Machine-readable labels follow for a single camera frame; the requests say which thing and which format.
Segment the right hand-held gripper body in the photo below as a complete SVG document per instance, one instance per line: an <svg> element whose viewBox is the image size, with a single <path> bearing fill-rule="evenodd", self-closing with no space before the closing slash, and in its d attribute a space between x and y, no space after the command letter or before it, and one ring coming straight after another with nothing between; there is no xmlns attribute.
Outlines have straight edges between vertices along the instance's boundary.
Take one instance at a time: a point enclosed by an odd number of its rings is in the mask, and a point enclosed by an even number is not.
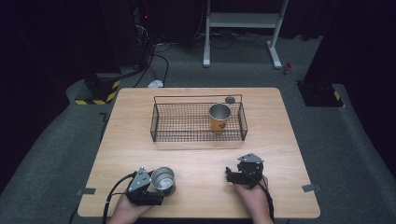
<svg viewBox="0 0 396 224"><path fill-rule="evenodd" d="M240 185L252 189L262 179L263 159L254 153L248 153L239 157L238 160L238 175L234 176L238 176L240 178Z"/></svg>

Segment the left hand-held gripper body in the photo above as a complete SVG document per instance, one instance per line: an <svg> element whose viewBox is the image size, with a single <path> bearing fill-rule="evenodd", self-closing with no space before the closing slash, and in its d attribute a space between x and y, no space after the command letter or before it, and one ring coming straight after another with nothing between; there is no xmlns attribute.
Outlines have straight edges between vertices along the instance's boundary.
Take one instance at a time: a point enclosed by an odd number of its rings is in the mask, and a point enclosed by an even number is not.
<svg viewBox="0 0 396 224"><path fill-rule="evenodd" d="M161 205L163 203L163 196L159 192L149 191L151 184L151 176L149 172L140 167L133 173L133 179L126 189L126 197L130 203L141 205Z"/></svg>

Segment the silver metal cup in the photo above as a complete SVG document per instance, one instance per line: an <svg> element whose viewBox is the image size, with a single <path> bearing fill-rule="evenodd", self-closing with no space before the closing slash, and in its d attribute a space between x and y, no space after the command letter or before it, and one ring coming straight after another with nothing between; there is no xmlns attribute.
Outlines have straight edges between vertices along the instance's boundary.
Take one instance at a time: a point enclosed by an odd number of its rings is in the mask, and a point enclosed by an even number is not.
<svg viewBox="0 0 396 224"><path fill-rule="evenodd" d="M157 189L175 189L176 176L169 167L160 167L155 170L151 177L152 186Z"/></svg>

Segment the orange cup with steel inside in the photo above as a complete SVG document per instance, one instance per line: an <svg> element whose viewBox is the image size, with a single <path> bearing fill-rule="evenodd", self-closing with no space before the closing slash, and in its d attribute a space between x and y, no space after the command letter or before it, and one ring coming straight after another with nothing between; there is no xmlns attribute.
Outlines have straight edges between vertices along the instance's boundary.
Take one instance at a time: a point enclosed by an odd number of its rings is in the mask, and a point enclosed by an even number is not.
<svg viewBox="0 0 396 224"><path fill-rule="evenodd" d="M210 106L211 131L216 133L224 132L231 114L231 108L226 104L213 104Z"/></svg>

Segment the black wire basket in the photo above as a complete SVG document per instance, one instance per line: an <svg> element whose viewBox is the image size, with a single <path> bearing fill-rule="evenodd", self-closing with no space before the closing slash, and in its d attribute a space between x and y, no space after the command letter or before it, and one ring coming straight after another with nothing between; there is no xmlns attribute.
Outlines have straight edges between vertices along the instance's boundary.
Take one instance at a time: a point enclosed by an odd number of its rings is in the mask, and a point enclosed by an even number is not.
<svg viewBox="0 0 396 224"><path fill-rule="evenodd" d="M234 104L225 98L232 96ZM157 95L153 97L150 126L154 142L244 141L248 134L242 94L215 95ZM226 104L231 108L224 132L211 131L209 108Z"/></svg>

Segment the person's left hand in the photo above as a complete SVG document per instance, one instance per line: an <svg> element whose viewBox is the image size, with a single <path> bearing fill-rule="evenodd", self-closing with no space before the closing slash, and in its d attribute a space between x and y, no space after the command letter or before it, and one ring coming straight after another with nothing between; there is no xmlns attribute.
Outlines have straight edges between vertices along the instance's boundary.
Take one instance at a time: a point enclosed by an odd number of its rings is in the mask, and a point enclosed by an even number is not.
<svg viewBox="0 0 396 224"><path fill-rule="evenodd" d="M114 213L131 213L135 214L140 218L143 214L147 213L152 208L152 205L135 205L129 201L129 199L125 195L121 195Z"/></svg>

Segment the black yellow striped stand base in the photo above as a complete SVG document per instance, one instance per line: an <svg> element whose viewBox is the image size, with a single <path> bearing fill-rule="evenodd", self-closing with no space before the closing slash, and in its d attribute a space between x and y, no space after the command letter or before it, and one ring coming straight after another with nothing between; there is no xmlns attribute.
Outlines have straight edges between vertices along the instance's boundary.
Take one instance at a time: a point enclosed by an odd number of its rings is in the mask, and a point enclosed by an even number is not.
<svg viewBox="0 0 396 224"><path fill-rule="evenodd" d="M297 87L306 106L344 107L340 94L328 84L307 83L298 81Z"/></svg>
<svg viewBox="0 0 396 224"><path fill-rule="evenodd" d="M74 102L77 105L107 105L114 99L119 79L100 78L97 75L85 78L82 93L79 93Z"/></svg>

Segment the dark equipment rack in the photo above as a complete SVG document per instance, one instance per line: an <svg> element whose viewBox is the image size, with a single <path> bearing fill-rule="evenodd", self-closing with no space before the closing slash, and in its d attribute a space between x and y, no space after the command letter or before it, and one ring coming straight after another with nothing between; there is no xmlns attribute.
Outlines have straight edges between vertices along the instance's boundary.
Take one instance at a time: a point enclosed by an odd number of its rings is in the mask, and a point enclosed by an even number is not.
<svg viewBox="0 0 396 224"><path fill-rule="evenodd" d="M101 6L120 71L144 68L152 47L145 0L101 0Z"/></svg>

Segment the white metal stand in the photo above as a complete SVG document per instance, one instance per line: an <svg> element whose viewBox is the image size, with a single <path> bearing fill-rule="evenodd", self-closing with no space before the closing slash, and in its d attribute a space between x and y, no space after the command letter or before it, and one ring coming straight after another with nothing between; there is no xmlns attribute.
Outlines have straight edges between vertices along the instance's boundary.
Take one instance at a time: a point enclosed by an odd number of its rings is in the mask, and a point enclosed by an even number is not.
<svg viewBox="0 0 396 224"><path fill-rule="evenodd" d="M212 12L211 0L206 0L205 13L205 44L203 54L203 67L210 66L210 29L211 28L257 28L273 29L273 35L266 42L275 69L283 67L277 51L276 41L285 18L289 0L282 0L278 13L232 13Z"/></svg>

